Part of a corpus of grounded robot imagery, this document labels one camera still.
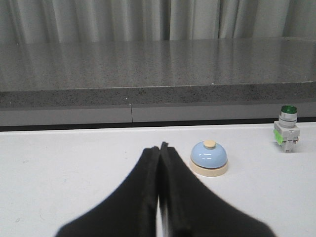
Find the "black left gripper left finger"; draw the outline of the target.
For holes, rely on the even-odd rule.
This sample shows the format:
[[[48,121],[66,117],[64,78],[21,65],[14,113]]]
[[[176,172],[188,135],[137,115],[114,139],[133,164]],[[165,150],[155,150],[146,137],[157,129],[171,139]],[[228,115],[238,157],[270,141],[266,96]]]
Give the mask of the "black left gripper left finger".
[[[154,237],[160,150],[144,149],[126,179],[103,202],[64,225],[59,237]]]

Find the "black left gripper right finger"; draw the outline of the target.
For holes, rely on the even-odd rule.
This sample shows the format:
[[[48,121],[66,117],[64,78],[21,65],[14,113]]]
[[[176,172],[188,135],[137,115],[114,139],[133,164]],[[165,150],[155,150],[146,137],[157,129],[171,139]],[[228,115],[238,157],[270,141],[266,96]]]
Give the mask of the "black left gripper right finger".
[[[159,202],[168,237],[273,237],[265,223],[234,208],[207,188],[174,147],[162,143]]]

